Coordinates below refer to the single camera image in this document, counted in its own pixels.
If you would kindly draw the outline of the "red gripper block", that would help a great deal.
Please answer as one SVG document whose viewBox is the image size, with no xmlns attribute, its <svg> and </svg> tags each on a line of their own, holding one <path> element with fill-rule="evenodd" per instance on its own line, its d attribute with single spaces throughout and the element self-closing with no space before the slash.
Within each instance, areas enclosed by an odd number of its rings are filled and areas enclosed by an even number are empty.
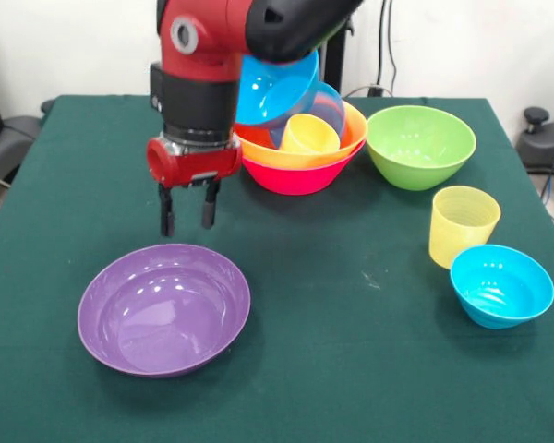
<svg viewBox="0 0 554 443">
<path fill-rule="evenodd" d="M 222 180 L 235 174 L 242 163 L 242 149 L 237 141 L 223 146 L 195 146 L 171 141 L 165 137 L 151 138 L 146 148 L 147 161 L 153 179 L 159 183 L 161 203 L 161 236 L 172 237 L 175 213 L 172 189 L 189 187 L 211 180 L 202 210 L 201 226 L 211 229 L 215 223 L 217 197 Z"/>
</svg>

